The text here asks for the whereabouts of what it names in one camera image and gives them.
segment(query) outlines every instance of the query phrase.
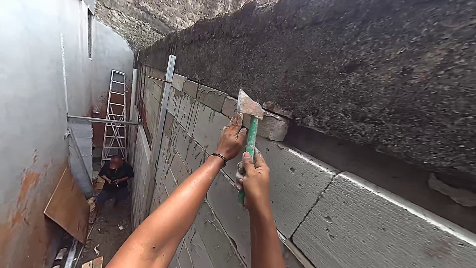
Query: metal pipe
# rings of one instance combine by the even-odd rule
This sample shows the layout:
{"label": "metal pipe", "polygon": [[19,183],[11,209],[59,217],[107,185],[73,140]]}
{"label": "metal pipe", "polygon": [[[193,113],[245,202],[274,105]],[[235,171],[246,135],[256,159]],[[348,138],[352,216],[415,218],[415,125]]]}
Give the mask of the metal pipe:
{"label": "metal pipe", "polygon": [[130,93],[129,121],[132,120],[132,108],[136,104],[137,69],[132,71],[132,91]]}
{"label": "metal pipe", "polygon": [[147,76],[147,77],[152,78],[152,79],[155,79],[155,80],[159,80],[159,81],[162,81],[162,82],[165,82],[165,83],[172,83],[172,80],[170,80],[170,82],[169,82],[169,81],[167,81],[167,80],[155,78],[155,77],[152,77],[152,76]]}
{"label": "metal pipe", "polygon": [[86,117],[86,116],[78,116],[78,115],[68,115],[68,118],[82,119],[82,120],[88,120],[89,122],[99,122],[99,123],[133,124],[133,125],[139,124],[139,123],[134,123],[129,121],[111,120],[111,119],[94,118],[94,117]]}

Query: wooden board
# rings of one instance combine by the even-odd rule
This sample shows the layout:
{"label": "wooden board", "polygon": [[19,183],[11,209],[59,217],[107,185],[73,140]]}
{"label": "wooden board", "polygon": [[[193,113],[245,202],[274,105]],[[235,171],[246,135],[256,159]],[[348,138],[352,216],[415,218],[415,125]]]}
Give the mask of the wooden board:
{"label": "wooden board", "polygon": [[43,212],[84,244],[88,235],[89,205],[69,167],[59,179],[50,201]]}

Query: aluminum ladder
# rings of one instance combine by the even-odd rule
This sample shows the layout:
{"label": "aluminum ladder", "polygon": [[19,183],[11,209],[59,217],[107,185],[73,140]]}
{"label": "aluminum ladder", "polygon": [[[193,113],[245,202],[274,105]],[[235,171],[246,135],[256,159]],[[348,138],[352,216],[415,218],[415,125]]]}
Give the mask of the aluminum ladder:
{"label": "aluminum ladder", "polygon": [[[111,72],[106,119],[126,120],[126,74],[116,70]],[[106,123],[102,143],[101,166],[113,155],[120,155],[127,160],[126,125]]]}

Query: concrete ceiling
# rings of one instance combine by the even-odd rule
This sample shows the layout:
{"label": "concrete ceiling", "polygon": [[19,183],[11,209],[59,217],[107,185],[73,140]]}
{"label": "concrete ceiling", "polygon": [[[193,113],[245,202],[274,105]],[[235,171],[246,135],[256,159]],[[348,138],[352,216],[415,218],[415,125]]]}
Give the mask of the concrete ceiling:
{"label": "concrete ceiling", "polygon": [[97,0],[95,15],[134,50],[201,19],[238,10],[244,0]]}

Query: ground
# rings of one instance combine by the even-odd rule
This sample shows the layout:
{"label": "ground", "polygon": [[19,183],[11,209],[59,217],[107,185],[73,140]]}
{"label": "ground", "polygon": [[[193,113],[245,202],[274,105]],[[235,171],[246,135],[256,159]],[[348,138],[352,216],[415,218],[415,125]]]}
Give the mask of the ground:
{"label": "ground", "polygon": [[[83,263],[98,256],[104,256],[103,266],[105,267],[132,233],[130,195],[127,200],[120,202],[116,207],[113,206],[113,203],[113,200],[109,200],[99,211],[77,267],[81,267]],[[97,245],[99,245],[97,247],[99,255],[96,255],[94,251],[94,247]]]}

